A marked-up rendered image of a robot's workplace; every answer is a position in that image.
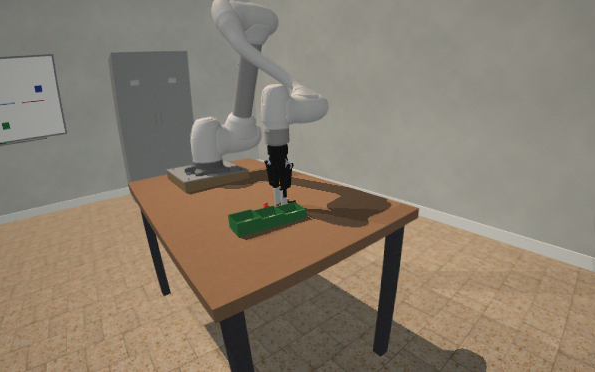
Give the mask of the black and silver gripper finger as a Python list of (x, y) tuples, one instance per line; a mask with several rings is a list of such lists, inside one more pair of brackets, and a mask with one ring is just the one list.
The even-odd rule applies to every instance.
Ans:
[(286, 161), (286, 169), (280, 169), (280, 161), (276, 161), (276, 165), (280, 179), (281, 205), (285, 205), (287, 204), (287, 189), (291, 187), (292, 168), (294, 164)]
[[(280, 197), (280, 184), (279, 184), (279, 172), (277, 171), (277, 169), (275, 169), (275, 160), (266, 160), (264, 161), (266, 168), (267, 168), (267, 174), (268, 174), (268, 180), (269, 180), (269, 185), (273, 186), (274, 188), (274, 203), (275, 204), (279, 204), (281, 203), (281, 197)], [(272, 182), (273, 181), (273, 182)]]

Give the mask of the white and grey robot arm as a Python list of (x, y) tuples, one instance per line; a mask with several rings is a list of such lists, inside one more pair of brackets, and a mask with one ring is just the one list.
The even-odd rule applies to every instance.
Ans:
[(278, 27), (277, 15), (271, 9), (254, 3), (214, 0), (211, 13), (220, 33), (242, 57), (239, 57), (233, 112), (225, 125), (213, 117), (197, 119), (193, 124), (193, 165), (184, 168), (184, 173), (196, 172), (195, 176), (230, 171), (223, 165), (222, 155), (246, 151), (260, 143), (261, 129), (252, 115), (258, 68), (283, 84), (268, 85), (262, 91), (261, 118), (265, 143), (269, 146), (286, 145), (290, 141), (290, 124), (320, 120), (329, 109), (326, 98), (302, 86), (291, 73), (261, 52), (262, 45)]

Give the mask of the green three-compartment bin rack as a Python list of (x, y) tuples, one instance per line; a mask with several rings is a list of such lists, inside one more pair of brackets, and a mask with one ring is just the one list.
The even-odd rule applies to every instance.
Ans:
[(304, 218), (307, 218), (306, 209), (292, 202), (229, 214), (228, 219), (230, 229), (238, 237), (242, 237)]

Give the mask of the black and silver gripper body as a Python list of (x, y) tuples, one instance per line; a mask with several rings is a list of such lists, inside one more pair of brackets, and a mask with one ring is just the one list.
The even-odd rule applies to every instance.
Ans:
[[(269, 160), (275, 160), (275, 169), (277, 169), (276, 161), (280, 161), (280, 169), (284, 169), (286, 166), (286, 161), (288, 161), (287, 154), (288, 154), (288, 145), (283, 146), (267, 146)], [(270, 155), (278, 155), (278, 156), (270, 156)]]

